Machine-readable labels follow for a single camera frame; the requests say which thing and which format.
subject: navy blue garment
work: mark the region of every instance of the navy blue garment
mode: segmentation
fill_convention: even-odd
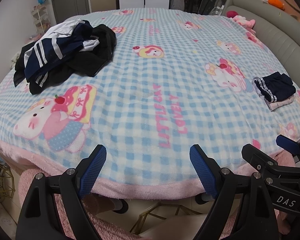
[[[254,83],[269,103],[286,100],[296,92],[292,79],[279,72],[258,78]]]
[[[41,77],[41,75],[44,76],[51,69],[74,57],[76,52],[79,52],[83,48],[83,41],[91,38],[93,29],[88,21],[83,22],[84,23],[77,24],[71,36],[56,38],[56,44],[62,53],[61,59],[53,47],[53,38],[48,37],[41,39],[42,48],[40,41],[36,42],[25,66],[27,82],[37,79]]]

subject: blue and white checkered blanket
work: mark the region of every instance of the blue and white checkered blanket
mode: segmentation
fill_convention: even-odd
[[[118,192],[104,195],[138,186],[126,197],[170,198],[166,185],[178,185],[183,197],[198,178],[193,144],[235,170],[247,143],[271,154],[280,151],[278,134],[300,139],[300,89],[290,105],[268,109],[251,81],[286,71],[231,19],[151,8],[74,18],[116,32],[113,62],[94,78],[73,74],[36,96],[25,81],[15,88],[14,70],[8,73],[0,84],[0,141],[7,145],[68,168],[103,144],[99,178]]]

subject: black jacket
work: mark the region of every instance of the black jacket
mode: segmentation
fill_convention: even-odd
[[[99,40],[99,44],[92,51],[77,52],[73,58],[50,70],[47,80],[42,87],[40,87],[35,80],[30,80],[29,90],[31,94],[40,94],[47,86],[57,85],[66,81],[75,71],[90,77],[97,75],[113,58],[116,36],[115,33],[104,24],[93,28],[91,36],[97,36]],[[34,43],[35,42],[27,44],[21,49],[20,57],[15,64],[16,72],[13,76],[15,87],[25,78],[24,54],[33,47]]]

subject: bed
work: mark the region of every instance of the bed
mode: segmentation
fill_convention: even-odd
[[[103,144],[107,159],[93,191],[139,199],[203,191],[189,159],[193,144],[233,171],[247,143],[279,154],[278,134],[300,140],[300,23],[259,0],[227,0],[228,10],[255,19],[258,39],[224,16],[178,10],[72,17],[112,28],[113,61],[94,78],[73,74],[36,96],[25,81],[14,87],[11,70],[0,84],[0,154],[57,175]],[[275,71],[289,74],[297,93],[271,112],[251,81]]]

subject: orange carrot plush toy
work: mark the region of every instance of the orange carrot plush toy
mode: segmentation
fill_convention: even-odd
[[[280,0],[262,0],[262,1],[271,4],[273,6],[276,6],[277,8],[284,11],[284,4]]]

